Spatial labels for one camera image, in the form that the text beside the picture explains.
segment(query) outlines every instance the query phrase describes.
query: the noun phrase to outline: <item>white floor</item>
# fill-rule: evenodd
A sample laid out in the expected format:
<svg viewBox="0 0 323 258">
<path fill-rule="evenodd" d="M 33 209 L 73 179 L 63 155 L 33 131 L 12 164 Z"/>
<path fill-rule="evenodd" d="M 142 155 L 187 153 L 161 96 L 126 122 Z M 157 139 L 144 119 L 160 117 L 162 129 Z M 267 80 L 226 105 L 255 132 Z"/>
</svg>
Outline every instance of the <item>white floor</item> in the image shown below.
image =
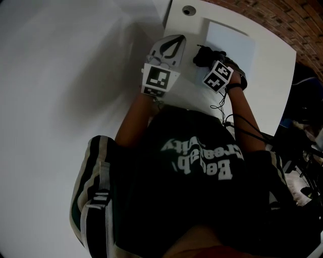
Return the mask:
<svg viewBox="0 0 323 258">
<path fill-rule="evenodd" d="M 89 257 L 69 225 L 88 140 L 114 137 L 169 0 L 0 5 L 0 252 Z"/>
</svg>

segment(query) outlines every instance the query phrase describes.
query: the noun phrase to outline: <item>black and white square pattern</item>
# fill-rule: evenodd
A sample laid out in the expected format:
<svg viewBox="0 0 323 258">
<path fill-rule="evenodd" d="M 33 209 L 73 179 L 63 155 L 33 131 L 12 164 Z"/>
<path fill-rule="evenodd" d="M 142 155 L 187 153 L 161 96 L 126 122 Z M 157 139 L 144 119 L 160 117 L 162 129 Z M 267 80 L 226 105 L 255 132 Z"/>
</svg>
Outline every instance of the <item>black and white square pattern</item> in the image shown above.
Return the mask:
<svg viewBox="0 0 323 258">
<path fill-rule="evenodd" d="M 218 74 L 220 74 L 224 79 L 229 79 L 231 71 L 228 68 L 226 68 L 222 63 L 219 62 L 214 70 Z"/>
<path fill-rule="evenodd" d="M 163 97 L 165 92 L 145 87 L 143 93 L 154 97 Z"/>
<path fill-rule="evenodd" d="M 204 80 L 204 83 L 211 87 L 213 90 L 218 91 L 226 82 L 212 72 Z"/>
<path fill-rule="evenodd" d="M 166 71 L 157 67 L 151 67 L 146 84 L 166 89 L 170 74 L 170 71 Z"/>
</svg>

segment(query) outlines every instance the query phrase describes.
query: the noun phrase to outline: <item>black t-shirt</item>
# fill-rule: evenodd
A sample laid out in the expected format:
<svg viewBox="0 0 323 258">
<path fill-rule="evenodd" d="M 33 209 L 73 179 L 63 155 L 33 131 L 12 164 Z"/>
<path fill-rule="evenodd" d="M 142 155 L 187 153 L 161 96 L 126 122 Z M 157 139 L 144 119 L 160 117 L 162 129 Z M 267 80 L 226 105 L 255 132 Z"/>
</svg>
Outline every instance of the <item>black t-shirt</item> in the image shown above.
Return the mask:
<svg viewBox="0 0 323 258">
<path fill-rule="evenodd" d="M 224 244 L 258 250 L 268 212 L 295 203 L 280 159 L 244 157 L 215 117 L 161 112 L 136 150 L 120 150 L 113 171 L 116 245 L 161 257 L 192 226 L 213 227 Z"/>
</svg>

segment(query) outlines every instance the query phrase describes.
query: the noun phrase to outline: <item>person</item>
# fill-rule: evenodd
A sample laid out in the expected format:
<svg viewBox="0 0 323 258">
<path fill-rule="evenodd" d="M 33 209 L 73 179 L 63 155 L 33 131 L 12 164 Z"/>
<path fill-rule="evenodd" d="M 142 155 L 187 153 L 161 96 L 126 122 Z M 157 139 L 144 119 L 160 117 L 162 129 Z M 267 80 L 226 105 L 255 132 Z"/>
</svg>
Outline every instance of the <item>person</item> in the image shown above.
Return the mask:
<svg viewBox="0 0 323 258">
<path fill-rule="evenodd" d="M 279 156 L 265 150 L 240 83 L 234 72 L 227 86 L 235 139 L 216 117 L 177 107 L 166 106 L 149 123 L 153 97 L 138 93 L 102 154 L 100 137 L 89 143 L 71 205 L 78 238 L 82 207 L 96 184 L 89 179 L 87 186 L 82 171 L 91 173 L 94 153 L 109 162 L 115 257 L 306 257 L 313 248 L 309 231 L 295 227 L 304 217 Z M 91 225 L 98 232 L 95 219 Z M 100 241 L 87 236 L 91 255 Z"/>
</svg>

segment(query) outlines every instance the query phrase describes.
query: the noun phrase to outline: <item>black wristband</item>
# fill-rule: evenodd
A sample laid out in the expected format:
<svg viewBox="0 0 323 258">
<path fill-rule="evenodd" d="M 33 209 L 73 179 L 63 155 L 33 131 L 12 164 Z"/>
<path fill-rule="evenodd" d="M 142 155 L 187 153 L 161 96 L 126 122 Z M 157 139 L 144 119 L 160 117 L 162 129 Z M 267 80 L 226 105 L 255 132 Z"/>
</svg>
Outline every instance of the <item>black wristband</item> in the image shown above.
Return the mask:
<svg viewBox="0 0 323 258">
<path fill-rule="evenodd" d="M 240 87 L 243 90 L 240 83 L 232 83 L 232 84 L 227 85 L 227 91 L 229 91 L 229 90 L 231 90 L 232 88 L 235 88 L 235 87 Z"/>
</svg>

